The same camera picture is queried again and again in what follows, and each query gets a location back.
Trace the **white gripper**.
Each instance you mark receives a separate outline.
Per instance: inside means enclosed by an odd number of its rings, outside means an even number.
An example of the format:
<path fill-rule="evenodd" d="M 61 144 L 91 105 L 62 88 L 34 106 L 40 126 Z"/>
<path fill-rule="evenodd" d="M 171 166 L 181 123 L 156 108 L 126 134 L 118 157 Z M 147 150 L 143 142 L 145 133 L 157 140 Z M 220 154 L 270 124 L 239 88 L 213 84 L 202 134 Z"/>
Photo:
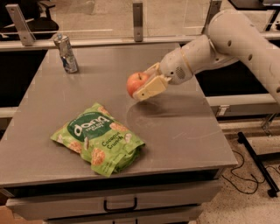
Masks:
<path fill-rule="evenodd" d="M 169 83 L 180 85 L 193 77 L 193 71 L 182 48 L 167 53 L 160 63 L 155 63 L 144 73 L 153 76 L 133 93 L 133 98 L 139 102 L 161 94 Z"/>

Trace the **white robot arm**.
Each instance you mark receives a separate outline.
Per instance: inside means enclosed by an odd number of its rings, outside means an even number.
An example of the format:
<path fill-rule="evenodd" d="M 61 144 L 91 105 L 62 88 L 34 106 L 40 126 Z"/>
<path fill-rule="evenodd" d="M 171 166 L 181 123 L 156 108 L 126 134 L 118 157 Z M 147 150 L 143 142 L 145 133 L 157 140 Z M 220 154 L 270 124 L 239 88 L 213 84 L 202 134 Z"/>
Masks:
<path fill-rule="evenodd" d="M 141 102 L 180 85 L 195 74 L 240 61 L 280 103 L 280 48 L 271 44 L 237 10 L 217 13 L 206 33 L 167 53 L 144 73 L 148 79 L 129 94 Z"/>

